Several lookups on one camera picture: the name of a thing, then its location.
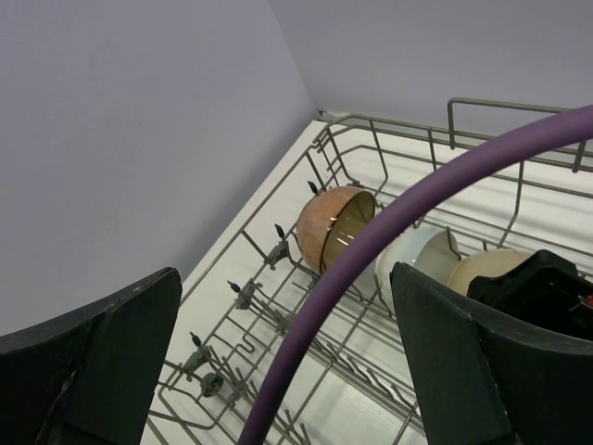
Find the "wall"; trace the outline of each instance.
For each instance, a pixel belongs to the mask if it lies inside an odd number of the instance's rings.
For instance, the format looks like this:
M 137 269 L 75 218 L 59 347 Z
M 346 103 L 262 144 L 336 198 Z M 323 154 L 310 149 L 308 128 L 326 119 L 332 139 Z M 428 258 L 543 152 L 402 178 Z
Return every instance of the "wall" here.
M 453 96 L 593 102 L 587 0 L 270 3 L 321 109 L 444 125 Z M 472 113 L 467 122 L 483 126 Z
M 0 335 L 197 264 L 313 115 L 265 0 L 0 3 Z

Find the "metal wire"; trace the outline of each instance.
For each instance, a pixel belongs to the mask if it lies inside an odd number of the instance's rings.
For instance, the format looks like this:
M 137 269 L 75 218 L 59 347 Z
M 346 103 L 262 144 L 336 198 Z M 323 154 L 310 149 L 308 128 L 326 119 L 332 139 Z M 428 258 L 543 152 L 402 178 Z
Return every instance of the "metal wire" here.
M 243 287 L 232 284 L 237 292 L 237 300 L 223 314 L 200 346 L 196 347 L 195 358 L 202 358 L 201 364 L 196 369 L 192 369 L 191 366 L 188 367 L 187 365 L 190 361 L 186 364 L 165 363 L 166 368 L 171 369 L 171 372 L 164 382 L 159 383 L 157 395 L 158 400 L 166 408 L 167 412 L 160 413 L 153 410 L 147 420 L 148 427 L 161 444 L 169 443 L 152 419 L 167 420 L 179 424 L 188 438 L 197 444 L 200 443 L 198 438 L 200 431 L 211 430 L 220 431 L 230 443 L 236 443 L 238 431 L 231 431 L 224 420 L 231 416 L 239 422 L 245 422 L 245 411 L 242 411 L 242 409 L 249 409 L 257 397 L 258 384 L 256 380 L 258 379 L 260 366 L 273 354 L 274 345 L 280 341 L 294 315 L 318 279 L 316 273 L 310 271 L 299 257 L 295 257 L 292 251 L 294 249 L 291 248 L 289 240 L 296 239 L 296 223 L 293 223 L 285 233 L 281 230 L 278 245 L 272 251 L 268 251 L 261 246 L 248 232 L 249 224 L 286 179 L 292 174 L 296 174 L 297 167 L 299 169 L 307 168 L 318 182 L 316 184 L 318 189 L 326 190 L 330 186 L 338 186 L 349 182 L 372 192 L 377 199 L 378 206 L 381 208 L 384 204 L 397 198 L 397 194 L 385 190 L 385 186 L 390 180 L 386 159 L 412 159 L 428 163 L 432 170 L 436 170 L 444 163 L 437 159 L 437 149 L 442 150 L 443 146 L 448 146 L 450 149 L 472 149 L 482 141 L 492 137 L 486 134 L 457 130 L 454 117 L 455 105 L 544 113 L 563 111 L 563 108 L 455 98 L 448 103 L 448 128 L 431 127 L 405 121 L 389 121 L 360 115 L 348 115 L 328 122 L 314 138 L 311 146 L 298 157 L 295 164 L 288 169 L 288 172 L 272 188 L 271 192 L 263 198 L 229 243 L 223 247 L 214 261 L 183 295 L 181 311 L 184 303 L 189 298 L 199 298 L 200 283 L 220 261 L 225 252 L 240 238 L 246 240 L 261 257 L 260 267 L 246 283 L 241 284 Z M 374 145 L 341 146 L 340 141 L 343 140 L 340 137 L 341 135 L 360 130 L 370 132 Z M 393 149 L 386 149 L 381 144 L 380 136 L 382 134 L 406 137 L 414 141 L 424 141 L 428 144 L 428 150 L 427 152 L 411 155 Z M 457 136 L 462 137 L 464 142 L 458 141 Z M 546 164 L 555 168 L 580 172 L 581 174 L 582 172 L 593 172 L 592 168 L 582 165 L 583 158 L 593 157 L 593 155 L 586 152 L 585 148 L 585 144 L 581 144 L 577 149 L 566 147 L 558 150 L 563 156 L 562 160 L 537 158 L 530 159 L 527 163 Z M 348 168 L 346 155 L 359 150 L 370 150 L 377 154 L 383 177 L 376 178 L 379 183 L 375 187 L 357 179 Z M 455 250 L 455 253 L 460 257 L 467 256 L 473 250 L 480 248 L 503 247 L 509 236 L 512 235 L 513 238 L 535 241 L 542 248 L 563 248 L 579 258 L 592 259 L 593 254 L 582 249 L 565 246 L 513 229 L 520 214 L 523 190 L 526 186 L 577 197 L 593 198 L 593 195 L 582 191 L 525 180 L 524 170 L 525 162 L 522 162 L 516 177 L 506 173 L 493 176 L 502 181 L 516 184 L 514 209 L 506 225 L 499 225 L 460 212 L 438 208 L 431 212 L 430 215 L 420 219 L 416 226 L 428 223 L 446 229 L 449 247 Z M 500 236 L 498 239 L 486 239 L 483 236 L 468 232 L 463 224 L 459 226 L 443 224 L 439 221 L 439 215 L 454 217 L 460 221 L 480 225 L 488 230 L 496 230 L 500 233 Z M 475 243 L 475 246 L 472 245 L 467 250 L 463 248 L 462 243 L 458 243 L 459 247 L 453 248 L 452 234 L 462 235 L 466 242 Z M 264 290 L 266 287 L 263 272 L 268 269 L 273 270 L 279 261 L 284 261 L 290 267 L 276 290 L 268 295 L 268 292 Z M 585 272 L 584 275 L 590 276 L 590 273 Z M 303 420 L 303 414 L 329 375 L 343 379 L 350 386 L 358 389 L 362 397 L 369 398 L 399 419 L 401 427 L 394 436 L 393 442 L 390 443 L 394 445 L 400 443 L 409 429 L 422 434 L 422 418 L 418 413 L 418 402 L 411 384 L 390 372 L 373 358 L 368 357 L 366 350 L 358 348 L 351 341 L 357 331 L 364 330 L 366 334 L 389 348 L 389 353 L 394 354 L 394 356 L 403 356 L 404 354 L 395 316 L 385 303 L 385 298 L 388 298 L 388 296 L 381 295 L 376 278 L 374 284 L 374 290 L 372 291 L 368 289 L 361 290 L 357 286 L 353 286 L 342 298 L 342 302 L 334 310 L 334 315 L 345 320 L 349 325 L 349 329 L 341 337 L 325 328 L 318 334 L 309 349 L 309 356 L 322 366 L 322 371 L 317 379 L 311 382 L 309 392 L 298 407 L 293 410 L 283 409 L 278 413 L 272 428 L 276 434 L 276 439 L 271 439 L 271 436 L 269 436 L 268 443 L 278 445 L 285 442 L 296 445 L 315 443 L 313 428 L 309 428 L 307 422 Z M 300 298 L 292 304 L 292 307 L 287 306 L 286 303 L 282 303 L 278 299 L 278 296 L 288 288 L 292 288 L 293 291 L 297 290 L 300 295 Z M 246 316 L 250 317 L 248 323 L 246 322 Z M 393 329 L 385 330 L 378 322 L 388 323 L 393 326 Z M 221 332 L 226 327 L 231 327 L 238 332 L 238 335 L 232 338 L 223 335 Z M 263 336 L 262 332 L 266 332 L 268 335 Z M 224 384 L 231 389 L 230 394 L 221 395 L 222 393 L 216 393 L 213 397 L 206 397 L 204 390 L 200 390 L 198 384 L 194 385 L 192 390 L 179 388 L 183 382 L 183 377 L 185 377 L 185 380 L 191 379 L 203 384 L 206 372 L 218 375 Z M 173 407 L 173 401 L 175 398 L 180 397 L 187 398 L 195 405 L 196 415 L 204 419 L 202 423 L 185 419 L 179 415 Z

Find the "metal rack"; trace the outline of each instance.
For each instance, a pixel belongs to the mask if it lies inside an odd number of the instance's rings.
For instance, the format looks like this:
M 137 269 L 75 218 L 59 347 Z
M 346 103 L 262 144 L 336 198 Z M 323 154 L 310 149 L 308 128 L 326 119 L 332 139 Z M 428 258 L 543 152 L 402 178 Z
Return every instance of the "metal rack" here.
M 541 113 L 563 111 L 563 108 L 452 99 L 448 103 L 448 128 L 368 116 L 348 115 L 334 119 L 330 115 L 321 115 L 321 120 L 330 122 L 183 296 L 181 310 L 188 299 L 204 298 L 200 295 L 200 284 L 233 244 L 247 242 L 259 256 L 257 270 L 245 282 L 235 283 L 231 276 L 232 271 L 229 271 L 229 282 L 225 286 L 229 287 L 229 292 L 235 294 L 235 301 L 203 340 L 188 333 L 187 341 L 194 341 L 195 351 L 187 361 L 165 362 L 165 377 L 159 382 L 156 396 L 166 410 L 163 412 L 153 409 L 147 420 L 147 426 L 160 443 L 169 442 L 156 425 L 156 419 L 179 425 L 191 443 L 211 443 L 200 438 L 200 431 L 215 430 L 225 440 L 221 443 L 236 443 L 240 425 L 245 422 L 258 395 L 259 383 L 275 348 L 319 278 L 304 265 L 298 253 L 295 242 L 296 218 L 292 225 L 286 227 L 276 221 L 266 222 L 270 237 L 276 236 L 275 245 L 271 248 L 262 246 L 250 234 L 250 224 L 287 178 L 297 174 L 297 167 L 302 171 L 305 166 L 309 171 L 311 193 L 319 193 L 331 186 L 353 184 L 372 192 L 378 207 L 382 209 L 399 195 L 393 187 L 389 187 L 393 181 L 390 166 L 406 160 L 427 166 L 428 171 L 436 170 L 451 156 L 462 150 L 472 149 L 491 137 L 457 129 L 455 110 L 460 105 Z M 358 143 L 356 137 L 345 137 L 353 133 L 366 137 L 366 142 Z M 393 138 L 395 142 L 391 144 L 388 142 L 391 140 L 389 138 Z M 423 143 L 425 149 L 399 150 L 397 141 L 401 138 Z M 382 175 L 373 174 L 372 180 L 360 177 L 353 164 L 349 164 L 349 156 L 353 153 L 364 153 L 367 158 L 373 159 L 377 166 L 375 171 Z M 461 256 L 467 256 L 479 249 L 506 247 L 509 243 L 528 249 L 560 250 L 560 253 L 570 257 L 579 266 L 584 276 L 590 277 L 593 273 L 593 254 L 585 248 L 534 235 L 531 231 L 516 227 L 523 208 L 526 187 L 587 201 L 593 198 L 592 194 L 578 187 L 528 178 L 526 166 L 530 164 L 544 165 L 555 171 L 584 174 L 587 177 L 587 173 L 593 172 L 593 153 L 588 152 L 586 144 L 582 143 L 530 159 L 510 172 L 494 175 L 493 179 L 500 184 L 510 185 L 513 193 L 512 211 L 504 215 L 506 223 L 496 222 L 493 218 L 475 217 L 469 211 L 439 206 L 414 226 L 427 223 L 446 228 L 457 237 Z M 307 187 L 309 178 L 303 178 L 304 187 Z M 287 293 L 297 297 L 283 298 Z M 370 357 L 367 350 L 360 345 L 364 342 L 352 341 L 353 336 L 363 332 L 364 336 L 381 345 L 382 354 L 399 357 L 405 364 L 396 318 L 385 304 L 385 298 L 390 296 L 381 295 L 376 279 L 367 278 L 364 282 L 359 280 L 348 290 L 334 310 L 336 320 L 345 329 L 335 330 L 327 324 L 317 335 L 309 348 L 309 358 L 319 365 L 319 372 L 314 378 L 307 380 L 307 391 L 300 391 L 298 403 L 277 414 L 267 443 L 326 443 L 317 436 L 314 422 L 304 420 L 304 413 L 309 409 L 316 392 L 329 378 L 346 382 L 358 391 L 360 397 L 368 398 L 389 416 L 397 419 L 397 429 L 393 431 L 390 443 L 401 443 L 410 434 L 422 437 L 422 418 L 409 377 L 405 376 L 405 372 L 394 372 L 380 360 Z M 199 420 L 188 418 L 187 413 L 180 413 L 173 406 L 173 402 L 179 399 L 193 403 L 195 410 L 192 411 L 192 417 Z M 225 423 L 225 419 L 229 418 L 234 421 L 234 429 Z

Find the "curved purple tube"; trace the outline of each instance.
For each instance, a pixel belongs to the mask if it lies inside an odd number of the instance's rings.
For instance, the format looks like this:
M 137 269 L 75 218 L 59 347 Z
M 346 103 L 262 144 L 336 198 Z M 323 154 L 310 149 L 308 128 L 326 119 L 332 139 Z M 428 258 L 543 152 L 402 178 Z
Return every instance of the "curved purple tube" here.
M 371 220 L 314 287 L 286 335 L 247 418 L 239 445 L 268 434 L 307 349 L 344 292 L 393 239 L 462 189 L 516 162 L 593 138 L 593 106 L 525 125 L 468 151 L 429 174 Z

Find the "wire dish rack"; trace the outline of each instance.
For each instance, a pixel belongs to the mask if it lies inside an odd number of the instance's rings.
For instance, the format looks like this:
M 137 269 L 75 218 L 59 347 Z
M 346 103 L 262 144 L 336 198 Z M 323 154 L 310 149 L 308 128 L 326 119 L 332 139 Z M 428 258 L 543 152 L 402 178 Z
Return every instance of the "wire dish rack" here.
M 275 351 L 318 280 L 297 248 L 300 210 L 314 193 L 353 184 L 373 193 L 380 211 L 491 137 L 457 128 L 461 106 L 563 111 L 452 99 L 448 128 L 352 115 L 316 122 L 317 136 L 185 290 L 143 443 L 237 442 Z M 482 249 L 546 248 L 590 277 L 591 172 L 586 144 L 568 146 L 484 179 L 414 227 L 447 229 L 464 257 Z M 381 295 L 371 265 L 309 348 L 266 443 L 426 443 L 397 321 L 385 303 L 390 298 Z

